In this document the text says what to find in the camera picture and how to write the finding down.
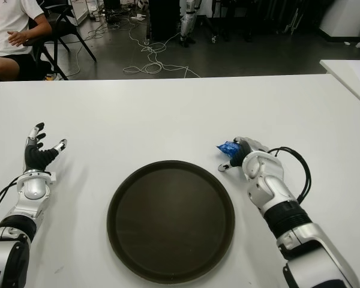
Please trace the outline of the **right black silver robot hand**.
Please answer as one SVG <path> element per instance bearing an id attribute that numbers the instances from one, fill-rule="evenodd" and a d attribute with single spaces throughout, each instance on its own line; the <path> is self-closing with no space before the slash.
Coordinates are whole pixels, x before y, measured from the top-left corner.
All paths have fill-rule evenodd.
<path id="1" fill-rule="evenodd" d="M 235 137 L 232 141 L 225 141 L 218 145 L 217 148 L 230 160 L 218 166 L 219 172 L 225 172 L 233 167 L 242 166 L 244 158 L 254 151 L 268 152 L 269 148 L 260 142 L 248 137 Z"/>

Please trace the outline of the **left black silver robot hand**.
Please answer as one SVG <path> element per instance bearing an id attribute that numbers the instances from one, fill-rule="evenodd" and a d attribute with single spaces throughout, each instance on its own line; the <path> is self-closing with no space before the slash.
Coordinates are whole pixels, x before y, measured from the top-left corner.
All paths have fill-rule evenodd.
<path id="1" fill-rule="evenodd" d="M 23 165 L 25 173 L 29 170 L 45 171 L 46 167 L 67 147 L 67 139 L 62 139 L 54 147 L 42 149 L 41 140 L 46 137 L 46 133 L 42 133 L 43 129 L 44 123 L 38 123 L 30 130 L 26 138 Z"/>

